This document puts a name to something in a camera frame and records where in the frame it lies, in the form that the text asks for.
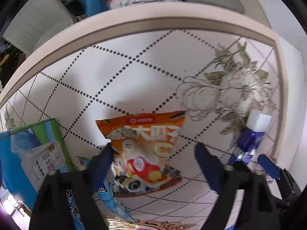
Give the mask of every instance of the purple bottle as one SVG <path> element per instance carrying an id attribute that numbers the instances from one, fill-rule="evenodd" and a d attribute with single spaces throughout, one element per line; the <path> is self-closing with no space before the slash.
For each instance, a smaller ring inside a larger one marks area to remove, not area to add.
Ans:
<path id="1" fill-rule="evenodd" d="M 229 165 L 234 164 L 236 161 L 243 161 L 247 165 L 251 161 L 269 126 L 270 120 L 271 116 L 265 115 L 261 111 L 251 109 L 246 126 L 228 161 Z"/>

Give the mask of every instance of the red brand label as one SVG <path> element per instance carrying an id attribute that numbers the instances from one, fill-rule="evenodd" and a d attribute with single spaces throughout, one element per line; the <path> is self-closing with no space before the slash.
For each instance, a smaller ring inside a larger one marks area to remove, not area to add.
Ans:
<path id="1" fill-rule="evenodd" d="M 154 116 L 147 117 L 131 117 L 126 119 L 126 124 L 141 124 L 141 123 L 155 123 L 156 118 Z"/>

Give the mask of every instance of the white bottle cap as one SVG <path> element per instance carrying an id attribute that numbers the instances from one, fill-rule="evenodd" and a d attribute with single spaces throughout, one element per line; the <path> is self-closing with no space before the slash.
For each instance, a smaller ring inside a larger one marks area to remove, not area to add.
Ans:
<path id="1" fill-rule="evenodd" d="M 261 111 L 251 109 L 246 127 L 254 132 L 265 132 L 269 126 L 271 116 L 263 114 Z"/>

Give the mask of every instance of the snack bag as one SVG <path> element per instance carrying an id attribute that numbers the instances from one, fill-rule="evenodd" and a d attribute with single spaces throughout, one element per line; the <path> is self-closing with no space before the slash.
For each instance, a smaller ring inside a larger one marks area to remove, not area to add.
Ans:
<path id="1" fill-rule="evenodd" d="M 137 114 L 97 120 L 114 149 L 116 197 L 167 189 L 181 182 L 180 171 L 166 165 L 185 112 Z"/>

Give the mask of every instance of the orange snack bag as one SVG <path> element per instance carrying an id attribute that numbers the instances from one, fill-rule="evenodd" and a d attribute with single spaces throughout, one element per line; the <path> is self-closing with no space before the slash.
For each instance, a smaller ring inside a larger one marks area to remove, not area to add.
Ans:
<path id="1" fill-rule="evenodd" d="M 166 162 L 184 116 L 185 112 L 143 113 L 96 121 L 114 150 L 114 196 L 151 193 L 181 182 L 180 171 Z"/>

